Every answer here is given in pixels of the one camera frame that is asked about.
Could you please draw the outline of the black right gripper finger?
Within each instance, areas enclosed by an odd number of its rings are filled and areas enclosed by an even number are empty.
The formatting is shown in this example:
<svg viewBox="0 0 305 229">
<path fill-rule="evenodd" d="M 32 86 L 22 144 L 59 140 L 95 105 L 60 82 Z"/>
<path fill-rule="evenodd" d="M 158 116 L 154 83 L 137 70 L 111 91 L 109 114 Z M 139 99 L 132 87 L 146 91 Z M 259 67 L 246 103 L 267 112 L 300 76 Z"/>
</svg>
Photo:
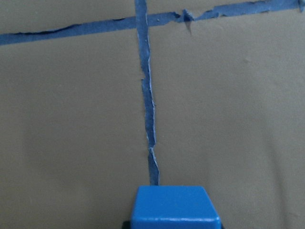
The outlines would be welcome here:
<svg viewBox="0 0 305 229">
<path fill-rule="evenodd" d="M 131 229 L 131 222 L 130 221 L 124 221 L 122 223 L 122 229 Z"/>
</svg>

